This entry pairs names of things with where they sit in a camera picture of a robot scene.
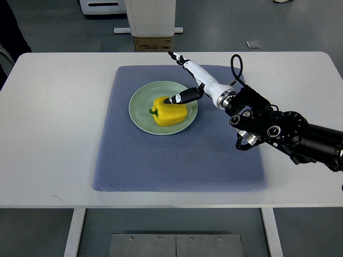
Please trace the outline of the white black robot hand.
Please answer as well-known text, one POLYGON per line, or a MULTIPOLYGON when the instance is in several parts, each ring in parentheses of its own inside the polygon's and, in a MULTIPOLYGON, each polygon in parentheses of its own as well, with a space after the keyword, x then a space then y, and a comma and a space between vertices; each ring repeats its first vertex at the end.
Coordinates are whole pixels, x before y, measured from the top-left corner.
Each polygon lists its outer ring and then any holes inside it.
POLYGON ((213 104, 223 110, 229 101, 236 95, 231 85, 220 84, 211 74, 204 70, 194 61, 185 59, 182 55, 169 51, 168 54, 177 64, 187 70, 195 79, 198 87, 188 88, 175 96, 164 99, 164 104, 186 104, 207 95, 212 99, 213 104))

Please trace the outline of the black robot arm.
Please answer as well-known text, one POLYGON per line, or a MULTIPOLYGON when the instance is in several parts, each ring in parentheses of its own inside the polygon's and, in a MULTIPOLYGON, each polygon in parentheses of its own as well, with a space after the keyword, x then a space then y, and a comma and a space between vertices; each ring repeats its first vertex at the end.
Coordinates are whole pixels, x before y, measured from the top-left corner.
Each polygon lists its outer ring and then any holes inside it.
POLYGON ((294 164, 320 162, 333 172, 342 171, 342 132, 308 123, 298 112, 279 111, 241 80, 241 73, 232 73, 243 87, 223 103, 230 116, 230 125, 256 136, 252 143, 242 143, 237 135, 236 148, 249 150, 267 143, 288 155, 294 164))

